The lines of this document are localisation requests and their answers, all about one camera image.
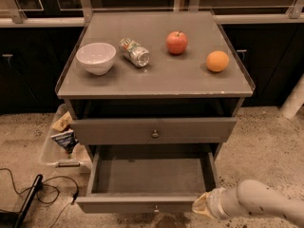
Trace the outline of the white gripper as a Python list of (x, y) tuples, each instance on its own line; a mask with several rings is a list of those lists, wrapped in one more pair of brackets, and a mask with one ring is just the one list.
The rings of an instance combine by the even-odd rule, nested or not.
[(215, 188), (209, 193), (205, 192), (193, 202), (192, 211), (208, 218), (213, 216), (219, 220), (228, 219), (221, 204), (221, 195), (224, 191), (224, 188)]

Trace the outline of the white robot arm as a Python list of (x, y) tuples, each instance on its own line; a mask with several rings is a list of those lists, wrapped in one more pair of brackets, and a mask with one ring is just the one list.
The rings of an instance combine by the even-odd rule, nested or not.
[(299, 80), (280, 108), (240, 111), (218, 161), (220, 174), (230, 177), (193, 203), (194, 214), (219, 221), (271, 217), (303, 228), (303, 88)]

